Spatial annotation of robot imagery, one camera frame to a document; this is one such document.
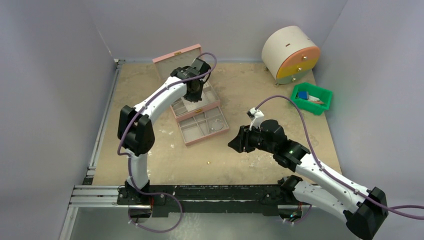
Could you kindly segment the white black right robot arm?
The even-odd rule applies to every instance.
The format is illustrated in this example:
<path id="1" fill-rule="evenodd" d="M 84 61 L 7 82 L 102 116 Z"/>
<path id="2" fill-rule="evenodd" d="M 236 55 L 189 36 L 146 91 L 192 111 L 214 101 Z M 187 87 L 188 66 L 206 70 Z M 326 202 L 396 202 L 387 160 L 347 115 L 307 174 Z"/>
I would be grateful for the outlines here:
<path id="1" fill-rule="evenodd" d="M 386 194 L 378 187 L 368 189 L 334 171 L 302 144 L 288 139 L 277 120 L 269 119 L 260 127 L 242 125 L 228 147 L 238 153 L 261 150 L 272 154 L 282 167 L 302 175 L 308 183 L 291 175 L 282 184 L 280 196 L 288 204 L 296 200 L 310 203 L 342 220 L 362 240 L 371 240 L 388 216 Z"/>

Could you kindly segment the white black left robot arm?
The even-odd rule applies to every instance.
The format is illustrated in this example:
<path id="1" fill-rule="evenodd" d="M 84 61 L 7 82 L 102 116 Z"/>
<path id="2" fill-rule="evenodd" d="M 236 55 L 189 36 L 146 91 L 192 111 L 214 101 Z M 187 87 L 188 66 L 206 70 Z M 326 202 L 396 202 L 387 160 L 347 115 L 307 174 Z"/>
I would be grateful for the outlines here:
<path id="1" fill-rule="evenodd" d="M 155 143 L 154 123 L 176 100 L 190 102 L 201 100 L 203 85 L 213 67 L 195 58 L 191 65 L 175 68 L 167 80 L 152 95 L 134 107 L 125 105 L 119 115 L 117 154 L 128 158 L 126 187 L 131 187 L 129 197 L 138 205 L 146 203 L 149 191 L 147 175 L 148 151 Z"/>

